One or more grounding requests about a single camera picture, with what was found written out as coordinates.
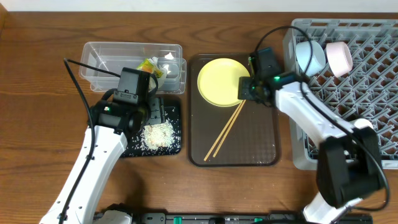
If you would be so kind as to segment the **light blue bowl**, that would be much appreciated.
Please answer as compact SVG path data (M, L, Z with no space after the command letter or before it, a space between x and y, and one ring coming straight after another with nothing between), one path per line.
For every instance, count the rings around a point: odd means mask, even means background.
M326 65L325 53L321 45L314 40L298 43L295 48L295 56L300 69L308 77L316 75Z

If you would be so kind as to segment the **green snack wrapper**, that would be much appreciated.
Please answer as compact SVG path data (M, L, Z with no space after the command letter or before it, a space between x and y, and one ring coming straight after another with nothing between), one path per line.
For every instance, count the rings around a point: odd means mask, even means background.
M158 66L158 58L146 58L137 67L138 70L152 73L156 78L162 78L165 75L165 70Z

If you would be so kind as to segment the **wooden chopstick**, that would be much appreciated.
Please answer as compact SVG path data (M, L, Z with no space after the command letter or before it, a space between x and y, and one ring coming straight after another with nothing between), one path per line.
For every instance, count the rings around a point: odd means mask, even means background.
M219 149L221 148L224 140L226 139L232 125L234 124L234 122L236 121L236 118L238 117L242 107L245 104L245 100L243 100L238 107L235 109L234 113L231 115L230 119L228 120L228 122L225 124L224 128L221 130L220 134L218 135L218 137L216 138L216 140L214 141L213 145L211 146L210 150L207 152L205 158L203 159L204 161L207 161L209 156L211 155L211 153L213 152L214 149L216 149L216 151L213 154L213 157L216 157Z
M213 154L213 157L216 157L219 150L221 149L223 143L225 142L229 132L231 131L235 121L237 120L241 110L243 109L243 106L245 105L246 100L243 100L241 102L241 104L236 108L235 112L233 113L232 117L230 117L230 119L228 120L226 126L224 127L224 129L221 132L221 139L218 141L218 145L217 148Z

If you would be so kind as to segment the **yellow plate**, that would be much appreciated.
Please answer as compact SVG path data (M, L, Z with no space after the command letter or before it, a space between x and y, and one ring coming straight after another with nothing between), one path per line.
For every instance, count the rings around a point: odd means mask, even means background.
M210 104L230 107L240 104L239 79L250 77L247 68L230 58L217 58L202 67L197 78L201 96Z

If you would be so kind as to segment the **rice leftovers pile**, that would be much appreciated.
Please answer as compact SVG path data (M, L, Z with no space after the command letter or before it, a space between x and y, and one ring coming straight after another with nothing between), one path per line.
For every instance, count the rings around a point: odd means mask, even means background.
M142 142L151 151L176 143L177 137L169 120L164 123L145 126L141 134Z

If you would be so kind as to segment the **white green cup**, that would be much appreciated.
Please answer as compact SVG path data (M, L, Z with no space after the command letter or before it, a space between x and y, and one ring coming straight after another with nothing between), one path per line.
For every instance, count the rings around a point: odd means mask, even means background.
M371 129L373 128L372 123L369 120L364 119L364 118L358 118L358 119L354 120L353 124L358 129L363 129L363 128L367 128L367 127L371 128Z

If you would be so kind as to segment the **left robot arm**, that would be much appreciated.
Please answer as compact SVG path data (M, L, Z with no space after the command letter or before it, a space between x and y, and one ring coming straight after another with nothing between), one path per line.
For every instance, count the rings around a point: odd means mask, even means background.
M127 93L106 92L90 108L78 158L62 191L41 223L94 223L109 175L132 137L147 124L165 121L164 101L150 98L135 104Z

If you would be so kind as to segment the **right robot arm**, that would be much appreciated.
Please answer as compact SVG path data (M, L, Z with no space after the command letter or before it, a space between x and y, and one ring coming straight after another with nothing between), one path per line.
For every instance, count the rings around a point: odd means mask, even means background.
M276 76L241 77L238 98L275 107L288 115L319 150L318 193L303 209L306 223L335 223L358 203L390 188L382 168L373 128L361 128L336 116L293 73Z

